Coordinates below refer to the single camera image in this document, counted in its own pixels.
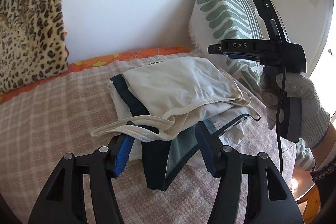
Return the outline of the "right hand in white glove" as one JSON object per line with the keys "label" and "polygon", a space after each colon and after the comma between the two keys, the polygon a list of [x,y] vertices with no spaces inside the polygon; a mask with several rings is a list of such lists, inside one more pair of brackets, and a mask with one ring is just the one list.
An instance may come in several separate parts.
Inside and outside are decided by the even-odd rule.
{"label": "right hand in white glove", "polygon": [[[262,73],[260,76],[261,100],[266,106],[266,120],[271,130],[276,125],[276,108],[279,93],[272,91],[270,79]],[[297,73],[286,73],[285,92],[301,98],[301,129],[299,137],[308,148],[315,148],[323,140],[330,124],[330,115],[321,106],[312,81]]]}

